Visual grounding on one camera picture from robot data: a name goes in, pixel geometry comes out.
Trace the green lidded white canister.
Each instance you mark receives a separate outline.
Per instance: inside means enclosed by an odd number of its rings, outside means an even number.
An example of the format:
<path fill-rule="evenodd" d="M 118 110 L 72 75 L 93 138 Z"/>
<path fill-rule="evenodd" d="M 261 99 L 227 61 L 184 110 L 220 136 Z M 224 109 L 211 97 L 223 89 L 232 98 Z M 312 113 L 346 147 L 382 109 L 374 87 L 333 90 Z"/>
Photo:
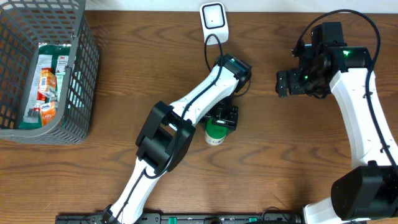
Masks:
<path fill-rule="evenodd" d="M 205 141 L 209 145 L 218 146 L 224 142 L 227 132 L 227 127 L 213 124 L 213 120 L 209 119 L 205 124 Z"/>

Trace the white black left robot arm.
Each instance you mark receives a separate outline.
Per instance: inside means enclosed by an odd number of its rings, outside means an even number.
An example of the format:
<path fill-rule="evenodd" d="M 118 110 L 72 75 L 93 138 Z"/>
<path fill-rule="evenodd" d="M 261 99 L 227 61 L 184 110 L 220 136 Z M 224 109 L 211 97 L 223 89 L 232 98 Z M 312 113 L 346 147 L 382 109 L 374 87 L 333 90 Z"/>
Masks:
<path fill-rule="evenodd" d="M 159 179 L 186 155 L 196 125 L 251 78 L 251 66 L 231 54 L 220 57 L 210 74 L 189 94 L 167 105 L 156 103 L 137 139 L 137 159 L 119 199 L 105 208 L 102 223 L 135 223 Z"/>

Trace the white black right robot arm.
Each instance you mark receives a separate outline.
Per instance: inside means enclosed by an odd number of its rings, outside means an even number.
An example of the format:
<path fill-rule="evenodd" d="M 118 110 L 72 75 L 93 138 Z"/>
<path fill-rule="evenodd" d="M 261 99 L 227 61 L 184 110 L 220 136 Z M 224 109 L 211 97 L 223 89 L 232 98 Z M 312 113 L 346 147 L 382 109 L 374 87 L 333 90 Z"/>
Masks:
<path fill-rule="evenodd" d="M 279 97 L 332 94 L 341 110 L 351 147 L 351 172 L 331 186 L 330 196 L 303 208 L 304 223 L 348 223 L 397 216 L 397 173 L 374 127 L 376 118 L 393 159 L 392 137 L 369 73 L 365 47 L 344 42 L 340 22 L 324 22 L 311 30 L 311 43 L 299 43 L 298 68 L 277 72 Z"/>

